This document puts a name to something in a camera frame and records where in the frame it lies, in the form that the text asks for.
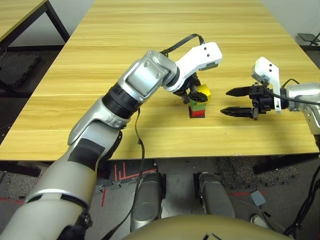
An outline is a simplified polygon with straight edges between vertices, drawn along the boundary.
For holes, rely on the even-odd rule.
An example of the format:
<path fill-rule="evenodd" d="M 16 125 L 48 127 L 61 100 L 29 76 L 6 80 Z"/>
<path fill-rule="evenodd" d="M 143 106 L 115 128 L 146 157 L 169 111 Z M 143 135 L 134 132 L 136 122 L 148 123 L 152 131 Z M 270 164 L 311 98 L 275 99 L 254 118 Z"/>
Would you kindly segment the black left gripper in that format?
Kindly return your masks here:
<path fill-rule="evenodd" d="M 195 102 L 207 102 L 207 95 L 199 92 L 197 89 L 197 87 L 200 85 L 201 83 L 197 74 L 193 73 L 184 81 L 181 88 L 175 91 L 173 94 L 181 97 L 184 104 L 188 104 L 190 99 Z"/>

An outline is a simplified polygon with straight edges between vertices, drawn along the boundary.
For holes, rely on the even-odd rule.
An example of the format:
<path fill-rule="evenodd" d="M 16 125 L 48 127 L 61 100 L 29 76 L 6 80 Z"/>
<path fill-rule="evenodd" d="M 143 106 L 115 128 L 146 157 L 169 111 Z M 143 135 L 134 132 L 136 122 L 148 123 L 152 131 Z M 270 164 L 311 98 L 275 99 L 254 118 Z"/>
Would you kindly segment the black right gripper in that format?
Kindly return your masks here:
<path fill-rule="evenodd" d="M 235 87 L 225 93 L 227 96 L 244 97 L 248 96 L 252 102 L 251 107 L 231 106 L 221 109 L 220 112 L 226 116 L 251 118 L 257 120 L 259 114 L 266 114 L 274 110 L 274 97 L 269 95 L 263 85 L 254 83 L 252 86 Z"/>

